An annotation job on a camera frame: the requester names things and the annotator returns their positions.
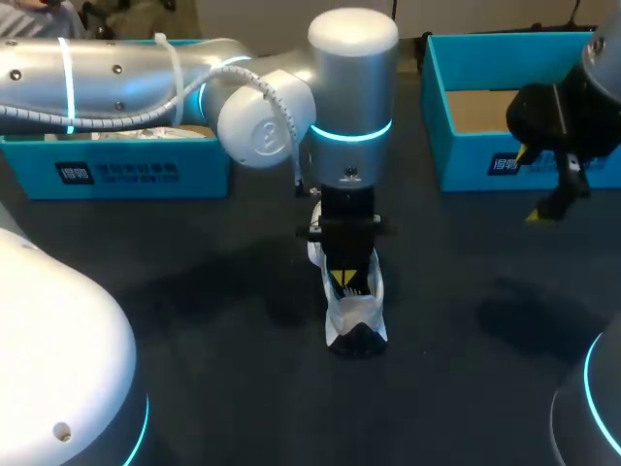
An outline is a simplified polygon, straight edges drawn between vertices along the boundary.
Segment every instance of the cable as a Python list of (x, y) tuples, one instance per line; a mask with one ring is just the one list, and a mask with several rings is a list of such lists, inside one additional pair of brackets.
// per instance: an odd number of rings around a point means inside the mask
[(181, 69), (181, 61), (177, 49), (166, 39), (166, 34), (161, 32), (155, 33), (153, 38), (156, 44), (162, 46), (171, 55), (171, 62), (173, 63), (173, 74), (175, 75), (175, 87), (177, 88), (177, 113), (172, 121), (173, 127), (177, 127), (181, 124), (183, 119), (183, 70)]
[(575, 15), (578, 13), (578, 9), (580, 8), (580, 3), (582, 3), (582, 0), (575, 0), (575, 5), (573, 5), (572, 15), (570, 16), (570, 20), (568, 21), (569, 25), (575, 25)]
[(20, 109), (8, 105), (0, 104), (0, 116), (1, 117), (13, 117), (17, 119), (27, 119), (43, 124), (53, 124), (58, 126), (74, 126), (76, 128), (87, 130), (121, 130), (126, 126), (136, 126), (149, 124), (158, 118), (164, 116), (167, 112), (170, 112), (179, 102), (189, 94), (194, 92), (203, 83), (208, 83), (214, 78), (221, 77), (223, 75), (233, 75), (238, 78), (242, 78), (250, 86), (260, 91), (264, 98), (276, 107), (278, 112), (282, 115), (284, 123), (289, 133), (290, 145), (291, 145), (291, 161), (293, 164), (293, 173), (295, 177), (295, 185), (300, 188), (304, 185), (302, 176), (302, 168), (300, 164), (300, 149), (298, 147), (298, 130), (295, 126), (293, 115), (286, 108), (284, 102), (276, 90), (271, 84), (263, 81), (258, 75), (251, 71), (241, 68), (239, 66), (225, 65), (220, 67), (212, 67), (209, 71), (203, 73), (190, 83), (182, 92), (181, 95), (176, 95), (168, 102), (160, 105), (155, 110), (150, 112), (144, 112), (133, 116), (124, 116), (119, 118), (76, 118), (66, 117), (54, 114), (48, 114), (44, 112), (33, 112), (26, 109)]

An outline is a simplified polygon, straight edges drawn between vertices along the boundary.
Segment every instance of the black table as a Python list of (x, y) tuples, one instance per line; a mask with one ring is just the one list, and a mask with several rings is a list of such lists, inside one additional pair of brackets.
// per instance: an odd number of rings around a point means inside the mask
[(555, 318), (593, 333), (615, 312), (621, 195), (544, 227), (522, 221), (538, 193), (441, 195), (418, 80), (399, 91), (377, 190), (398, 229), (378, 242), (382, 358), (325, 349), (319, 273), (294, 238), (313, 201), (292, 198), (288, 167), (235, 167), (224, 202), (28, 203), (3, 177), (32, 240), (129, 316), (162, 464), (553, 464), (551, 397), (592, 335), (539, 347)]

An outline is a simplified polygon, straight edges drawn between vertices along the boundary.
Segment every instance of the open box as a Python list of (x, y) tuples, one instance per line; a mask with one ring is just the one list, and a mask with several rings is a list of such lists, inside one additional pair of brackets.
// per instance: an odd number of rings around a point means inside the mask
[[(549, 189), (558, 175), (551, 152), (518, 167), (520, 144), (507, 106), (527, 83), (555, 83), (580, 61), (591, 33), (431, 36), (422, 111), (443, 191)], [(587, 168), (592, 187), (621, 186), (621, 150)]]
[[(195, 94), (188, 101), (198, 106)], [(92, 141), (76, 135), (46, 141), (44, 135), (5, 136), (0, 150), (29, 199), (225, 197), (228, 155), (209, 128), (185, 129), (199, 133), (197, 138)]]

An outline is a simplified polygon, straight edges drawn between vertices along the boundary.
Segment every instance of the screw hole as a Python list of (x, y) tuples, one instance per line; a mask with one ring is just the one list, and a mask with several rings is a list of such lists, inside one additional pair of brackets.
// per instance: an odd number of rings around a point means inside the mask
[(71, 428), (64, 422), (58, 422), (52, 429), (54, 437), (60, 442), (69, 442), (71, 440)]
[(597, 41), (595, 41), (595, 43), (593, 44), (593, 52), (594, 52), (595, 54), (597, 54), (597, 53), (601, 53), (601, 52), (602, 52), (602, 50), (604, 49), (604, 47), (605, 47), (605, 40), (604, 40), (604, 38), (603, 38), (603, 37), (600, 37), (600, 38), (598, 38), (598, 40), (597, 40)]

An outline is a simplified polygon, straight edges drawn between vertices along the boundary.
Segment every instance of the robot end effector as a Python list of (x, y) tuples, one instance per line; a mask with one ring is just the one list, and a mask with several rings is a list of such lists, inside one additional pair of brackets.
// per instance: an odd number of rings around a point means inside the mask
[(507, 125), (522, 143), (517, 163), (530, 165), (554, 153), (558, 186), (527, 220), (561, 220), (579, 198), (590, 196), (586, 168), (621, 144), (621, 12), (598, 29), (581, 62), (552, 85), (529, 84), (507, 109)]

